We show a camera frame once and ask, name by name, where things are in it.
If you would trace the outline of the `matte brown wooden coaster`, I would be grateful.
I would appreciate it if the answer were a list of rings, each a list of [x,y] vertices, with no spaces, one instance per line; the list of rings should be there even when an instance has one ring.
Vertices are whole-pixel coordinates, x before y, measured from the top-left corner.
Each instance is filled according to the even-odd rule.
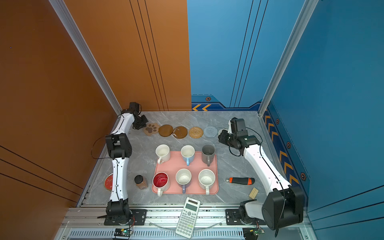
[[[159,127],[159,135],[162,137],[168,137],[170,136],[174,131],[174,128],[171,125],[162,125]]]

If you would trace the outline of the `grey mug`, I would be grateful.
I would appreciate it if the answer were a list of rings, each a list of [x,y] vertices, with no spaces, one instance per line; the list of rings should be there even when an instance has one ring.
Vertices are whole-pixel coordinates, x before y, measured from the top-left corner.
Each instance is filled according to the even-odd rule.
[[[216,148],[214,145],[204,145],[202,147],[202,161],[208,167],[213,163]]]

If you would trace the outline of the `glossy brown wooden coaster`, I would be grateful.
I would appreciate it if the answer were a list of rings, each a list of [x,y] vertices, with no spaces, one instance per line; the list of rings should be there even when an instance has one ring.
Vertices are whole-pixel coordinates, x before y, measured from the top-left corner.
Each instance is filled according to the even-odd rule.
[[[176,139],[183,139],[188,135],[188,129],[183,126],[174,128],[172,136]]]

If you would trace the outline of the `woven rattan coaster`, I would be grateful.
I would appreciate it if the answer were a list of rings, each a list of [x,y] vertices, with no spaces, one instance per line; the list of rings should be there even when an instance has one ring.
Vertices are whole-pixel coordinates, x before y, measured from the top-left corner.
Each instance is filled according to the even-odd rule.
[[[199,139],[201,138],[202,136],[204,135],[204,131],[203,129],[201,129],[200,127],[192,127],[190,130],[189,130],[189,136],[193,139]]]

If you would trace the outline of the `light blue mug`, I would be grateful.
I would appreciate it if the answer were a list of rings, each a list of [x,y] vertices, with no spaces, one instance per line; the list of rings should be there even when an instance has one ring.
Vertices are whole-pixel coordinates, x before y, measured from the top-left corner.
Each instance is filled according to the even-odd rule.
[[[195,158],[195,148],[190,145],[186,145],[181,149],[181,155],[183,160],[186,162],[187,166],[189,166]]]

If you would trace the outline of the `cork paw print coaster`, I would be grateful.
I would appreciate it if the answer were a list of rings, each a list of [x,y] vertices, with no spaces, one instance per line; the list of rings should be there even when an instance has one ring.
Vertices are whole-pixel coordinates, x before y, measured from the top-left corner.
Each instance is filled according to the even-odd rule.
[[[159,132],[160,125],[157,123],[148,123],[146,127],[143,128],[143,132],[147,136],[157,134]]]

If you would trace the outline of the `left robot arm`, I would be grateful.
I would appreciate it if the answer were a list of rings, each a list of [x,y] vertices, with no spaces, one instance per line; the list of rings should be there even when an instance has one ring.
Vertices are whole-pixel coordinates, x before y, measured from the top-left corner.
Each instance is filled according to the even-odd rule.
[[[130,129],[139,130],[147,126],[148,119],[140,113],[141,105],[131,102],[129,108],[118,115],[117,127],[105,136],[113,165],[113,186],[104,222],[106,226],[127,225],[132,217],[127,193],[127,169],[133,148],[128,133]]]

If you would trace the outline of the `light blue rope coaster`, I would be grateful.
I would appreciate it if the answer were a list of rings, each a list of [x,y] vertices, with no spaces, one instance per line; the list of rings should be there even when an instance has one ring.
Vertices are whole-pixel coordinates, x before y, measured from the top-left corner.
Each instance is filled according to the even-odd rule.
[[[204,129],[204,136],[207,138],[214,138],[218,134],[217,128],[208,126]]]

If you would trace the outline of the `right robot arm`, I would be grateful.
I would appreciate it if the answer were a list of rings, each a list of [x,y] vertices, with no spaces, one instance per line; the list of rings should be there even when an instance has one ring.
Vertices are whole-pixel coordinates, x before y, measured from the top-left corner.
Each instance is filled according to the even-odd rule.
[[[244,119],[232,118],[229,129],[218,136],[219,142],[230,149],[239,150],[253,167],[265,188],[267,198],[263,203],[244,201],[239,207],[240,219],[250,225],[264,221],[271,230],[299,224],[304,218],[305,194],[279,173],[262,148],[263,139],[248,134]]]

